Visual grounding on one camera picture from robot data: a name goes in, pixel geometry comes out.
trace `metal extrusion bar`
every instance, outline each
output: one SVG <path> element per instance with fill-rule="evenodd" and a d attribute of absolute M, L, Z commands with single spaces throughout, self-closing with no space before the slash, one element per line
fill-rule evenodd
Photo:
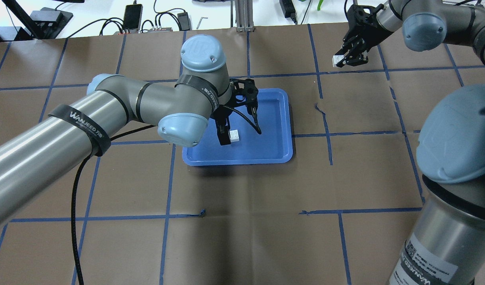
<path fill-rule="evenodd" d="M 253 0 L 235 0 L 237 31 L 254 31 Z"/>

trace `blue plastic bin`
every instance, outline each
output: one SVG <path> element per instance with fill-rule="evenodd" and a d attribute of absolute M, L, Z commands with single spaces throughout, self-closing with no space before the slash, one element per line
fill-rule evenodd
<path fill-rule="evenodd" d="M 237 108 L 247 115 L 246 107 Z M 230 129 L 239 132 L 239 141 L 221 146 L 213 119 L 200 143 L 183 148 L 183 160 L 191 166 L 284 163 L 293 155 L 288 96 L 282 89 L 259 89 L 258 123 L 262 135 L 239 115 L 230 115 Z"/>

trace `light blue joint cap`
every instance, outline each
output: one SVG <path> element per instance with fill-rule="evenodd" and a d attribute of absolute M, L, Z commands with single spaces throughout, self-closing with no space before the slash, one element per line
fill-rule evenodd
<path fill-rule="evenodd" d="M 199 144 L 208 127 L 208 119 L 189 112 L 163 117 L 158 123 L 158 134 L 170 143 L 190 148 Z"/>
<path fill-rule="evenodd" d="M 438 183 L 460 183 L 485 174 L 485 84 L 460 88 L 426 119 L 417 148 L 422 172 Z"/>
<path fill-rule="evenodd" d="M 194 72 L 213 72 L 221 68 L 227 58 L 219 40 L 214 36 L 198 34 L 183 44 L 181 62 Z"/>
<path fill-rule="evenodd" d="M 95 76 L 93 78 L 93 80 L 91 81 L 91 83 L 88 84 L 87 86 L 87 90 L 86 90 L 86 94 L 89 95 L 91 93 L 94 92 L 94 90 L 96 90 L 96 87 L 98 87 L 98 85 L 105 79 L 111 77 L 111 76 L 122 76 L 122 75 L 119 75 L 119 74 L 105 74 L 105 73 L 102 73 L 102 74 L 98 74 L 97 76 Z"/>
<path fill-rule="evenodd" d="M 445 40 L 447 24 L 433 13 L 417 13 L 403 22 L 403 36 L 406 46 L 413 51 L 434 49 Z"/>

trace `white floor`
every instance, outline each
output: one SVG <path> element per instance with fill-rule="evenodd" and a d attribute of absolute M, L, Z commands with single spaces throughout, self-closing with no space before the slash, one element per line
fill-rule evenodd
<path fill-rule="evenodd" d="M 308 1 L 301 2 L 293 0 L 295 9 L 297 11 L 297 18 L 300 22 Z M 320 0 L 311 0 L 311 6 L 304 23 L 329 23 L 329 22 L 346 22 L 343 5 L 344 0 L 324 0 L 321 10 L 317 11 L 317 5 Z M 30 14 L 34 10 L 39 10 L 42 7 L 54 8 L 61 2 L 54 0 L 17 0 L 23 9 Z M 154 22 L 155 13 L 153 11 L 154 0 L 137 0 L 138 4 L 143 4 L 143 21 L 150 19 Z M 359 0 L 359 5 L 376 6 L 383 1 L 381 0 Z M 74 14 L 74 18 L 67 24 L 65 29 L 59 34 L 58 38 L 65 38 L 75 32 L 77 29 L 83 27 L 85 24 L 100 18 L 119 17 L 123 18 L 124 9 L 126 5 L 132 4 L 133 0 L 85 0 L 82 4 L 67 3 L 62 5 L 59 10 L 70 11 Z M 192 0 L 157 0 L 157 11 L 165 11 L 171 8 L 183 8 L 191 16 L 192 28 L 196 29 L 201 17 L 203 19 L 199 29 L 223 29 L 230 27 L 230 1 L 225 2 L 193 2 Z M 255 26 L 270 26 L 270 25 L 292 25 L 290 19 L 283 17 L 281 7 L 278 0 L 253 0 L 253 18 Z M 12 14 L 12 18 L 16 26 L 22 26 L 17 18 Z M 75 36 L 96 36 L 98 35 L 103 22 L 98 22 L 90 27 L 83 29 Z M 11 26 L 9 15 L 5 9 L 5 5 L 0 0 L 0 26 Z M 172 27 L 178 30 L 176 24 L 169 16 L 163 16 L 163 27 Z M 116 25 L 110 24 L 105 28 L 104 34 L 113 34 L 117 31 Z"/>

